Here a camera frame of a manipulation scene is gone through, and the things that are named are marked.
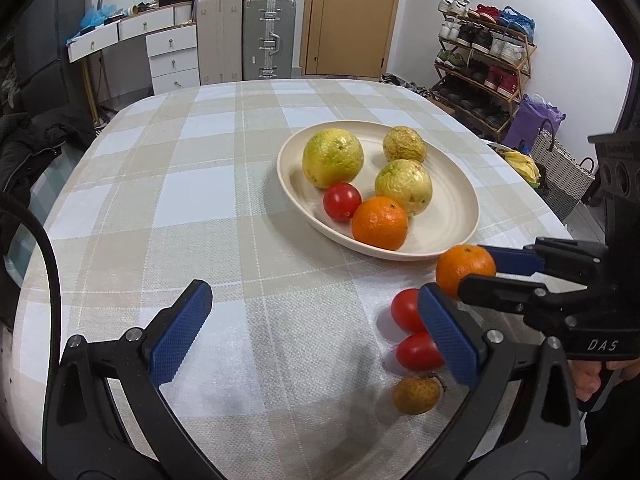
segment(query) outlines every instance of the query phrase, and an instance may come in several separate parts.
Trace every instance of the shelf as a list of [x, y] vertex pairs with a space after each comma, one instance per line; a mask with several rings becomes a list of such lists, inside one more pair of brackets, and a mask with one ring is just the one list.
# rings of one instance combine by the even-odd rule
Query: shelf
[[529, 45], [529, 54], [533, 54], [536, 51], [536, 45], [533, 43], [529, 43], [529, 38], [526, 34], [518, 32], [517, 30], [513, 30], [512, 28], [506, 28], [501, 25], [496, 25], [492, 22], [486, 22], [485, 20], [476, 20], [475, 18], [470, 18], [468, 16], [460, 16], [455, 12], [443, 12], [443, 15], [449, 18], [457, 18], [461, 22], [473, 23], [474, 25], [479, 25], [480, 27], [486, 27], [490, 30], [495, 30], [496, 32], [507, 34], [508, 36], [516, 38], [520, 41], [524, 41], [525, 44]]
[[501, 131], [504, 130], [504, 127], [509, 124], [509, 121], [506, 121], [500, 128], [498, 128], [497, 130], [491, 126], [489, 123], [487, 123], [486, 121], [483, 121], [482, 119], [476, 117], [475, 115], [473, 115], [469, 110], [465, 110], [462, 106], [457, 105], [455, 103], [452, 103], [451, 101], [449, 101], [446, 97], [443, 97], [442, 95], [440, 95], [437, 91], [431, 90], [431, 93], [433, 93], [435, 96], [438, 97], [438, 100], [443, 102], [444, 104], [446, 104], [448, 107], [453, 108], [456, 111], [460, 111], [470, 117], [472, 117], [473, 119], [475, 119], [478, 123], [482, 124], [482, 126], [485, 126], [487, 129], [491, 130], [494, 133], [494, 137], [496, 140], [500, 140], [500, 133]]
[[508, 61], [502, 59], [501, 57], [494, 56], [493, 54], [486, 54], [482, 50], [478, 50], [476, 48], [473, 48], [473, 45], [472, 46], [466, 46], [466, 45], [463, 45], [462, 43], [458, 43], [457, 41], [444, 40], [444, 38], [441, 38], [439, 36], [438, 36], [438, 39], [442, 43], [449, 43], [450, 45], [453, 45], [453, 46], [457, 46], [457, 47], [460, 47], [460, 48], [466, 48], [467, 50], [472, 50], [473, 52], [477, 52], [481, 56], [484, 56], [484, 57], [486, 57], [488, 59], [491, 59], [493, 61], [497, 61], [498, 63], [500, 63], [500, 64], [502, 64], [504, 66], [507, 66], [511, 70], [515, 70], [516, 72], [521, 72], [525, 76], [530, 77], [529, 71], [524, 68], [524, 65], [527, 62], [527, 58], [526, 57], [523, 58], [522, 61], [518, 65], [512, 65], [511, 63], [509, 63]]
[[484, 90], [485, 92], [487, 92], [489, 95], [492, 95], [494, 97], [497, 97], [498, 99], [501, 99], [505, 102], [508, 103], [520, 103], [520, 100], [514, 96], [514, 97], [507, 97], [504, 96], [502, 94], [500, 94], [499, 92], [496, 92], [495, 90], [491, 90], [489, 87], [484, 86], [482, 83], [479, 83], [478, 81], [474, 81], [473, 79], [469, 79], [468, 77], [464, 77], [460, 72], [458, 72], [457, 70], [452, 70], [447, 66], [444, 65], [440, 65], [436, 62], [433, 63], [434, 67], [436, 67], [436, 70], [442, 70], [443, 72], [446, 72], [447, 74], [451, 74], [454, 77], [457, 77], [459, 79], [462, 79], [462, 81], [466, 81], [467, 83], [469, 83], [470, 85], [475, 86], [476, 88], [481, 88], [482, 90]]

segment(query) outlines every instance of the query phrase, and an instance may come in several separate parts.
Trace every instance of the woven basket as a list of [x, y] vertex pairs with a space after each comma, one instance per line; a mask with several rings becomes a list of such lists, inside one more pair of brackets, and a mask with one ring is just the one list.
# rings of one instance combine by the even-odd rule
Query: woven basket
[[[548, 123], [551, 133], [544, 129], [545, 123]], [[564, 221], [593, 182], [595, 162], [590, 156], [576, 162], [571, 153], [556, 141], [556, 133], [548, 119], [540, 125], [530, 154], [536, 164], [546, 169], [547, 186], [540, 193], [542, 199]], [[587, 160], [591, 161], [589, 171], [582, 167]]]

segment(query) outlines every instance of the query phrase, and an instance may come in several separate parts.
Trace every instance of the silver suitcase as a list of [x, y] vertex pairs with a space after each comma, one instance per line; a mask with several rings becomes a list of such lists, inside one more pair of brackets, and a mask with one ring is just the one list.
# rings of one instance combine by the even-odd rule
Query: silver suitcase
[[197, 0], [200, 84], [242, 80], [242, 0]]
[[245, 0], [242, 69], [245, 81], [291, 78], [295, 0]]

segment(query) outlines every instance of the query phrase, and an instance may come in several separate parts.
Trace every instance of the purple bag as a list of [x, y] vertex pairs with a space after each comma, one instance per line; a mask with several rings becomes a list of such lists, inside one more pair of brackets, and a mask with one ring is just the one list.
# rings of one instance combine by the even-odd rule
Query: purple bag
[[565, 114], [561, 114], [555, 106], [548, 105], [540, 97], [532, 98], [524, 94], [513, 123], [501, 143], [514, 150], [519, 150], [522, 146], [530, 150], [538, 136], [540, 124], [545, 119], [551, 122], [553, 131], [556, 132], [565, 118]]

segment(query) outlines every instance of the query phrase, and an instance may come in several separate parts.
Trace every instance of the suitcase handle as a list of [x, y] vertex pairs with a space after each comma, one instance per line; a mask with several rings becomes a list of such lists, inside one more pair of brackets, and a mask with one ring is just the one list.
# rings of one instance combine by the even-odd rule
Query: suitcase handle
[[271, 55], [273, 56], [273, 54], [277, 54], [280, 51], [280, 37], [275, 32], [271, 33], [271, 37], [275, 38], [276, 40], [276, 46], [273, 49], [273, 52], [271, 53]]

